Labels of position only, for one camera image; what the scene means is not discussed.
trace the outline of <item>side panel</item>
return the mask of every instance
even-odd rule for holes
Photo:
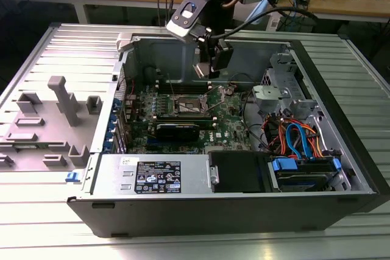
[[[99,237],[324,230],[371,196],[212,200],[68,200]]]
[[[384,204],[384,202],[387,202],[390,199],[390,187],[301,42],[293,41],[292,47],[305,71],[303,74],[306,75],[305,77],[307,77],[307,80],[309,80],[314,90],[321,98],[321,102],[329,113],[337,131],[341,135],[341,138],[353,156],[353,159],[356,161],[360,171],[362,171],[370,187],[380,194],[375,201],[361,210],[365,212],[372,211],[374,208]]]

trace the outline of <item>blue latch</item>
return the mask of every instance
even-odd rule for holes
[[[114,130],[114,129],[115,129],[115,124],[109,122],[109,123],[107,124],[107,128],[108,128],[109,130]]]
[[[111,149],[112,148],[112,142],[111,141],[104,141],[103,142],[103,147]]]
[[[274,171],[277,170],[297,170],[297,163],[293,158],[277,158],[272,162]]]
[[[114,98],[113,107],[114,107],[114,108],[120,108],[121,105],[122,105],[122,102],[121,102],[119,99]]]
[[[335,164],[336,170],[341,170],[342,169],[340,160],[338,158],[334,158],[333,159],[333,164]]]
[[[77,172],[69,172],[68,176],[66,176],[65,182],[67,183],[76,183],[79,182],[79,173]]]
[[[110,139],[110,138],[112,138],[114,136],[114,134],[112,134],[112,132],[107,132],[106,134],[105,134],[105,138],[106,139]]]
[[[117,119],[118,118],[114,114],[110,115],[110,122],[115,122]]]

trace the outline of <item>wire bundle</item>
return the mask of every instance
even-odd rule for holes
[[[264,130],[265,126],[270,122],[271,122],[271,117],[268,116],[261,128]],[[283,118],[283,119],[279,120],[278,136],[276,136],[274,138],[274,140],[272,140],[271,143],[269,143],[267,145],[267,148],[270,149],[277,141],[280,141],[280,145],[273,151],[274,153],[276,153],[278,155],[288,156],[290,158],[301,159],[300,154],[298,154],[296,152],[296,149],[294,147],[292,147],[292,145],[289,143],[289,141],[287,139],[289,136],[288,131],[294,130],[294,131],[299,132],[299,128],[302,128],[305,130],[304,135],[302,135],[302,132],[301,132],[300,139],[302,140],[302,145],[303,145],[303,149],[305,151],[306,156],[311,156],[311,152],[307,151],[307,149],[305,149],[305,144],[306,144],[306,139],[307,139],[307,141],[309,142],[309,145],[311,146],[311,149],[313,151],[314,158],[323,158],[324,156],[322,154],[320,144],[319,144],[319,135],[320,134],[317,133],[316,131],[314,131],[308,124],[304,124],[304,123],[302,123],[296,119],[293,119],[293,118]]]

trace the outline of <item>motherboard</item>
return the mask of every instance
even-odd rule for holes
[[[240,93],[228,85],[159,85],[127,95],[128,153],[250,150]]]

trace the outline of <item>table leg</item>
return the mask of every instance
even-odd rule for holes
[[[81,3],[74,3],[73,6],[74,6],[74,9],[76,10],[77,18],[79,19],[79,23],[89,24],[90,20],[88,17],[87,8]]]

